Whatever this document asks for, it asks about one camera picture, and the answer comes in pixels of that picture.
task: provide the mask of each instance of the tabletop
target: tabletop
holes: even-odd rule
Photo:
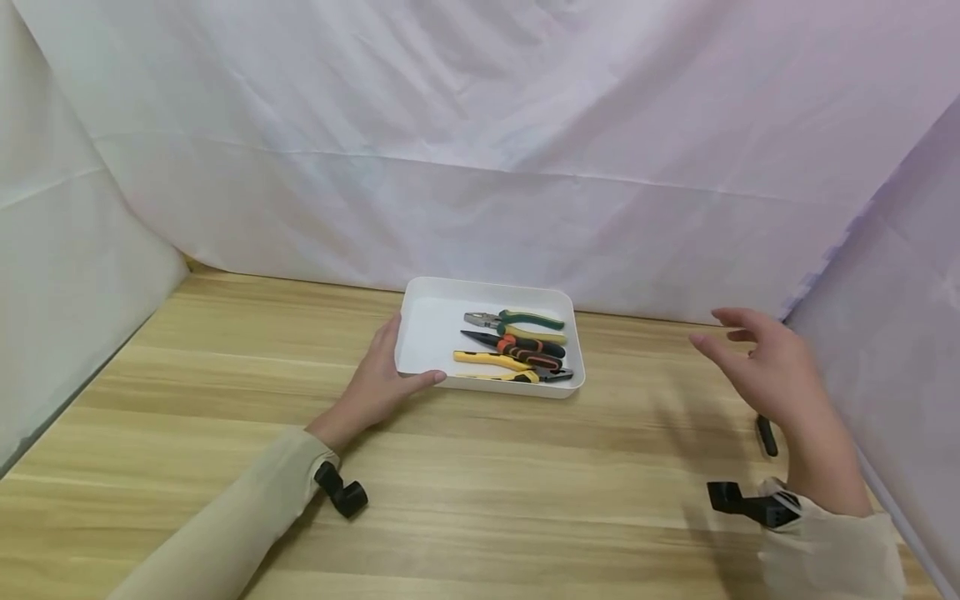
[[[197,267],[0,481],[0,598],[105,597],[289,425],[402,295]],[[371,505],[310,506],[246,597],[754,598],[759,532],[708,480],[785,473],[686,340],[578,313],[568,400],[434,390],[346,454]],[[907,550],[910,598],[939,598]]]

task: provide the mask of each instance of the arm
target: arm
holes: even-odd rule
[[[390,416],[411,394],[443,381],[442,372],[401,377],[395,316],[373,337],[343,396],[305,430],[292,428],[229,488],[161,545],[108,600],[235,600],[267,551],[316,494],[313,474],[339,466],[364,429]]]
[[[790,454],[787,484],[769,480],[761,487],[763,495],[776,494],[800,514],[764,532],[760,559],[771,597],[902,598],[893,523],[874,514],[853,440],[804,340],[753,310],[722,308],[713,315],[737,327],[727,334],[730,340],[756,347],[744,355],[709,336],[690,341],[751,407],[780,427]]]

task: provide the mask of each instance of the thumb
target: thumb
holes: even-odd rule
[[[419,375],[404,377],[401,387],[406,395],[422,392],[427,388],[432,388],[446,379],[446,373],[443,371],[422,372]]]
[[[727,348],[717,338],[711,335],[694,333],[690,336],[690,344],[700,350],[700,353],[720,368],[729,379],[738,376],[747,365],[747,358]]]

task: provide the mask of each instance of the left hand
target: left hand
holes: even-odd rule
[[[397,313],[373,335],[367,355],[340,399],[307,425],[306,430],[333,451],[341,452],[362,431],[384,421],[406,398],[446,379],[443,371],[409,377],[396,371],[394,351],[399,331]]]

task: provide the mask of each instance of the hand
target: hand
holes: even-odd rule
[[[394,350],[399,331],[397,313],[373,335],[367,355],[336,404],[307,425],[308,432],[335,452],[342,451],[363,430],[388,418],[407,397],[446,379],[442,371],[410,377],[396,371]]]
[[[756,342],[741,354],[720,340],[690,336],[696,349],[713,361],[758,413],[784,430],[795,430],[834,415],[813,355],[802,337],[780,322],[749,308],[718,308],[713,316],[734,342]]]

